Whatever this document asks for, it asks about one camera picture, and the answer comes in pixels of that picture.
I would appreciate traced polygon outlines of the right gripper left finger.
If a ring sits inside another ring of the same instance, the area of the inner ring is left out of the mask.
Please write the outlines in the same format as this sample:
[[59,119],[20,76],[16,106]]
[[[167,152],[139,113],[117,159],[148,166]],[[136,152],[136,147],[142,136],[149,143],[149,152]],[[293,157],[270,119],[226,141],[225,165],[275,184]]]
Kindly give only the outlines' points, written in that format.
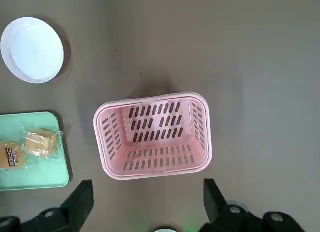
[[42,211],[21,222],[19,217],[0,219],[1,231],[80,231],[94,206],[92,180],[83,180],[59,207]]

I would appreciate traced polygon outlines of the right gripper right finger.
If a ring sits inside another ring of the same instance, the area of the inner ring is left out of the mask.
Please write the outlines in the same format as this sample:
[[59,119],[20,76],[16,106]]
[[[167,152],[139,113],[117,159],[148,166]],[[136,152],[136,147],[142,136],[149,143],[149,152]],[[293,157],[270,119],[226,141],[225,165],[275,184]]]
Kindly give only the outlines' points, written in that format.
[[286,213],[270,211],[259,218],[239,205],[228,204],[213,179],[204,180],[203,190],[203,202],[209,223],[204,224],[200,231],[304,231],[298,222]]

